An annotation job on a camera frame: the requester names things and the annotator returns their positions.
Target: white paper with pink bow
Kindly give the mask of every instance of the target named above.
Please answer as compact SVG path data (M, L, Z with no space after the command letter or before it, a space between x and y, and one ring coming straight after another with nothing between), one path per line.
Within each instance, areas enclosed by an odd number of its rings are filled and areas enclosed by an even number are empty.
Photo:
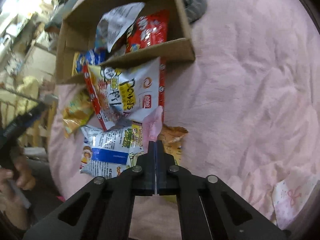
M310 208L317 209L320 206L316 205L319 202L319 180L319 175L294 167L287 178L276 184L272 200L280 229L294 228L296 232L299 231L297 227L304 226L303 221L310 220Z

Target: pink tablecloth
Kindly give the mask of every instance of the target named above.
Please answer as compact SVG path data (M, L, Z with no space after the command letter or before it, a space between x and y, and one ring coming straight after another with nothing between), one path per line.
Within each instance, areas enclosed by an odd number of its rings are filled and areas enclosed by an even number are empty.
M298 0L208 0L192 34L196 61L169 65L166 79L165 123L189 131L182 165L216 174L274 220L274 186L295 167L320 169L320 36ZM59 110L78 89L60 87ZM82 140L63 138L58 113L49 159L65 198L90 180L78 172ZM131 237L181 238L176 207L136 203Z

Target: cardboard box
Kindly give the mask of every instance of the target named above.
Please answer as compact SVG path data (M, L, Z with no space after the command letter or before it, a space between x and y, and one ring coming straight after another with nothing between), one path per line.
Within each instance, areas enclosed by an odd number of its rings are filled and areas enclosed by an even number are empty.
M165 57L167 62L193 61L190 26L182 0L84 0L62 23L57 48L57 84L83 83L82 74L71 76L74 53L94 48L95 33L103 14L111 9L131 2L146 3L140 16L168 9L167 42L127 53L104 62L113 67L132 67L155 57Z

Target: metal screw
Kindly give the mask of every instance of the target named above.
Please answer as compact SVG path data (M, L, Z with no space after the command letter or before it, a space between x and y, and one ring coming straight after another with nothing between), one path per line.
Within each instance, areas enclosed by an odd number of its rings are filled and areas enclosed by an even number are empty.
M95 177L93 179L93 183L97 185L102 184L103 182L104 182L104 177L101 177L101 176Z
M170 170L170 171L173 171L173 172L176 172L176 171L179 170L179 166L177 166L177 165L172 165L172 166L169 167L169 170Z
M133 167L132 167L132 170L133 170L133 172L140 172L140 171L142 171L142 167L136 165L136 166L133 166Z
M217 178L216 176L214 176L214 175L210 175L210 176L208 177L208 181L209 181L210 183L216 183L216 182L218 181L218 178Z

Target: red snack bag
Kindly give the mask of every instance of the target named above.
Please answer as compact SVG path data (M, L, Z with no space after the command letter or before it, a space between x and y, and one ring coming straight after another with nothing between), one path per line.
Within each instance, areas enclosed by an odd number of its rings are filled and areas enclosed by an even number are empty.
M127 31L126 53L167 41L169 11L142 16Z

